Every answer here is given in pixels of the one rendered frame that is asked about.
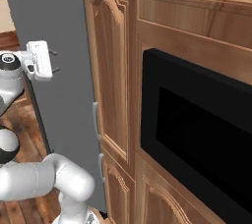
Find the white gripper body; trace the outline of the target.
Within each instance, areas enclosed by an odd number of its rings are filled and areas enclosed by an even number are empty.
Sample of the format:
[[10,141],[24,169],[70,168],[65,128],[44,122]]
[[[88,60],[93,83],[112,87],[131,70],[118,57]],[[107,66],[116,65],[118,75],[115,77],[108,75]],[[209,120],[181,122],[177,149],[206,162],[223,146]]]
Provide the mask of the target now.
[[30,41],[27,50],[32,54],[34,78],[37,81],[48,82],[52,79],[52,68],[47,42],[44,40]]

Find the grey fridge door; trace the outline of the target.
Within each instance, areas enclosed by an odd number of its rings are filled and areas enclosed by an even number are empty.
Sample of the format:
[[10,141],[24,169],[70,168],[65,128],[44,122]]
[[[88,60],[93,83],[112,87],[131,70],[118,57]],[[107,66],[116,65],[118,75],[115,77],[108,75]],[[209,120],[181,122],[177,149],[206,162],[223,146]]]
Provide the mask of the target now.
[[61,154],[95,181],[88,205],[106,210],[98,168],[100,153],[93,120],[94,89],[84,0],[8,0],[21,47],[44,40],[53,73],[49,82],[29,84],[46,151]]

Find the tall wooden cabinet door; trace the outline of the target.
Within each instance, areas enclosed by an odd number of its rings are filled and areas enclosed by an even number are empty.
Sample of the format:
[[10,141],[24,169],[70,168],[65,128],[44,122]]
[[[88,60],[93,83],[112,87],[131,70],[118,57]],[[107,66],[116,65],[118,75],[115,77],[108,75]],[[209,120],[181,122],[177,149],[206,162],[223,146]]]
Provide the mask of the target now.
[[85,0],[85,7],[101,144],[133,176],[130,57],[134,53],[136,0]]

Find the small wooden cabinet door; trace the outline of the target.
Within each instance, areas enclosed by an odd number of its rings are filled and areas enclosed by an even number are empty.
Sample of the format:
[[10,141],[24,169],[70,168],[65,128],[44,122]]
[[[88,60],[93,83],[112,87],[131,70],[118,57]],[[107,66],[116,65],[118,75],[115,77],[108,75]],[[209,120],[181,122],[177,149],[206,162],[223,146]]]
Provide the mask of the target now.
[[134,224],[135,182],[105,150],[102,153],[108,219],[112,224]]

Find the wooden cabinet door below oven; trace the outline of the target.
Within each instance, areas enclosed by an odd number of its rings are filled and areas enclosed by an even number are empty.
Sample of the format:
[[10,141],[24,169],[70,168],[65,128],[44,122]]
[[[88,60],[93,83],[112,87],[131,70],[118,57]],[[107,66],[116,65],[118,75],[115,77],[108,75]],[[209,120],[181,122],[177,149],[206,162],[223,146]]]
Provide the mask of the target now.
[[177,180],[136,155],[135,224],[225,224]]

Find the black built-in oven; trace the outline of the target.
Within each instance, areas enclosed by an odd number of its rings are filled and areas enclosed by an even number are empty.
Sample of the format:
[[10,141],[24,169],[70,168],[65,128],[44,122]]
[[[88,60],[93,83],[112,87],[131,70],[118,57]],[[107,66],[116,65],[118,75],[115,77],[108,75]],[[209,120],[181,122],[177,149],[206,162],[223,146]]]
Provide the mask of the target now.
[[252,85],[144,51],[141,148],[226,224],[252,224]]

